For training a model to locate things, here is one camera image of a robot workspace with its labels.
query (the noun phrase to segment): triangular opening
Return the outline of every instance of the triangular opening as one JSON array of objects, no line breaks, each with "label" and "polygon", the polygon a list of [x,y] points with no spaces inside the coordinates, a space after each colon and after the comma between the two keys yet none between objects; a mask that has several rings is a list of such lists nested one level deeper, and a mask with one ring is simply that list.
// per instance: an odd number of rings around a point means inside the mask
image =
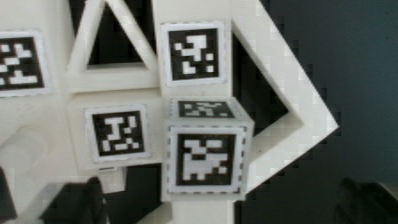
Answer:
[{"label": "triangular opening", "polygon": [[[135,15],[135,20],[148,37],[149,45],[155,48],[155,27],[151,1],[126,0],[126,5]],[[69,0],[71,18],[75,33],[78,31],[80,19],[84,14],[84,1]],[[89,65],[142,62],[133,44],[130,42],[112,9],[105,4],[98,35],[94,40]]]},{"label": "triangular opening", "polygon": [[233,96],[256,122],[254,135],[288,113],[256,63],[233,36]]}]

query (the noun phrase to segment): white structure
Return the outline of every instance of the white structure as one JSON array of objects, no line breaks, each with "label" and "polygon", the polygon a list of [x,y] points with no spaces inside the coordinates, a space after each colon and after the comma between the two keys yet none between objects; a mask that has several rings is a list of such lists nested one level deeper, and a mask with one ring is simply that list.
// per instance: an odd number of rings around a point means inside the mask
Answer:
[{"label": "white structure", "polygon": [[[110,5],[116,13],[144,64],[87,69],[105,4]],[[48,183],[59,183],[62,186],[66,182],[85,182],[91,176],[100,175],[105,185],[108,179],[119,180],[119,185],[110,187],[108,192],[123,189],[123,169],[100,174],[101,165],[85,163],[91,157],[76,154],[76,147],[82,146],[85,139],[80,135],[76,141],[71,133],[76,131],[84,134],[84,127],[76,126],[78,120],[82,125],[85,123],[84,109],[124,105],[126,102],[132,104],[133,99],[137,104],[149,105],[148,111],[160,113],[162,108],[165,109],[160,101],[164,100],[165,103],[172,96],[231,97],[231,82],[208,85],[206,88],[194,85],[167,87],[164,63],[158,63],[124,1],[87,0],[85,5],[82,32],[76,39],[68,1],[7,0],[0,7],[0,30],[32,28],[41,30],[46,55],[52,55],[46,56],[52,94],[0,98],[0,158],[14,158],[14,163],[0,160],[0,166],[11,180],[20,214],[16,223],[37,223],[36,219],[57,194],[57,191],[46,190]],[[249,192],[327,137],[338,124],[259,0],[153,0],[153,12],[158,39],[165,23],[215,20],[224,22],[226,30],[231,29],[238,37],[290,110],[252,140],[245,189]],[[162,49],[158,49],[158,56],[164,57]],[[231,80],[231,35],[226,36],[224,60],[226,80]],[[160,119],[158,121],[164,120],[162,114],[148,116]],[[158,131],[160,135],[164,133],[149,124],[151,131]],[[25,147],[25,139],[32,136],[34,144]],[[162,140],[153,140],[151,143],[155,143],[151,145],[155,156],[137,164],[162,161],[156,156]],[[233,202],[229,200],[165,203],[140,223],[233,223]]]}]

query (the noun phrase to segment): white cube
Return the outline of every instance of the white cube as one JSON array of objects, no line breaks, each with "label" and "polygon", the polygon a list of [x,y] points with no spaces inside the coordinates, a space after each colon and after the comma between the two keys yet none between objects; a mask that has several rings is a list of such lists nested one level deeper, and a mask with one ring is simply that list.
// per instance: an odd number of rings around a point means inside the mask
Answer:
[{"label": "white cube", "polygon": [[231,97],[171,99],[164,200],[242,199],[254,122]]}]

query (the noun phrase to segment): white frame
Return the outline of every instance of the white frame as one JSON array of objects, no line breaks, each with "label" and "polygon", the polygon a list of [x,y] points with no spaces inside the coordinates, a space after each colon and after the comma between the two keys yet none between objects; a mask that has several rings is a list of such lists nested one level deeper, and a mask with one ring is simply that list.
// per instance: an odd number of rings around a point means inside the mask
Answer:
[{"label": "white frame", "polygon": [[[199,29],[217,29],[219,36],[219,77],[217,78],[201,78],[188,80],[172,80],[172,68],[171,68],[171,44],[169,44],[169,32],[171,31],[188,31]],[[220,84],[227,82],[226,75],[226,24],[222,21],[199,21],[185,23],[164,23],[162,24],[162,44],[164,51],[164,66],[165,66],[165,83],[167,87],[195,86],[206,84]]]},{"label": "white frame", "polygon": [[[229,186],[176,186],[176,149],[178,149],[178,134],[233,134],[236,136],[235,138],[235,161],[233,161],[233,183]],[[233,194],[235,191],[240,188],[240,191],[243,191],[242,188],[242,180],[240,176],[243,174],[243,169],[240,169],[240,164],[242,164],[242,168],[243,168],[243,158],[247,156],[247,152],[245,152],[245,156],[242,155],[243,149],[245,149],[245,145],[242,144],[242,140],[245,138],[245,131],[243,131],[243,127],[231,127],[231,128],[213,128],[213,127],[204,127],[204,128],[197,128],[197,127],[171,127],[171,133],[169,133],[169,139],[171,139],[171,146],[167,148],[167,151],[171,153],[171,157],[167,158],[167,191],[171,192],[171,194],[176,193],[195,193],[199,192],[201,194],[211,194],[211,193],[229,193]]]},{"label": "white frame", "polygon": [[36,96],[36,95],[52,93],[50,70],[48,70],[48,63],[46,63],[46,51],[44,51],[44,41],[43,41],[41,32],[37,30],[0,31],[0,39],[23,38],[23,37],[34,38],[44,87],[20,89],[20,90],[4,90],[0,91],[0,97]]},{"label": "white frame", "polygon": [[[144,63],[116,63],[87,68],[105,4]],[[87,0],[68,66],[71,92],[158,87],[158,61],[124,0]]]},{"label": "white frame", "polygon": [[[94,123],[92,123],[92,115],[96,114],[108,114],[116,112],[140,112],[140,124],[142,124],[142,140],[144,140],[144,152],[130,153],[114,156],[100,156],[98,153],[98,139],[96,139],[96,130],[94,130]],[[128,160],[137,158],[148,158],[151,156],[151,148],[149,148],[149,132],[148,132],[148,113],[146,113],[146,105],[135,104],[119,107],[98,107],[85,109],[85,127],[87,127],[87,145],[92,154],[94,162],[108,162],[117,160]]]}]

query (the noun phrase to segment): cube face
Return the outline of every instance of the cube face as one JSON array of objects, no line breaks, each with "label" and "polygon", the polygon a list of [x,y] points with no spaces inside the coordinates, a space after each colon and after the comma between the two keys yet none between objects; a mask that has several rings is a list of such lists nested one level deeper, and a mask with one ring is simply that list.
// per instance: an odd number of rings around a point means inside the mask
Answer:
[{"label": "cube face", "polygon": [[167,191],[242,192],[245,127],[171,127]]},{"label": "cube face", "polygon": [[171,117],[172,119],[211,119],[238,120],[242,119],[240,109],[236,108],[233,98],[199,98],[176,97],[171,100]]},{"label": "cube face", "polygon": [[87,109],[85,122],[94,162],[149,157],[144,105]]},{"label": "cube face", "polygon": [[222,101],[180,101],[180,117],[235,118],[229,105]]},{"label": "cube face", "polygon": [[50,93],[50,77],[41,34],[0,32],[0,97],[44,93]]},{"label": "cube face", "polygon": [[162,25],[167,86],[226,82],[226,31],[220,21]]}]

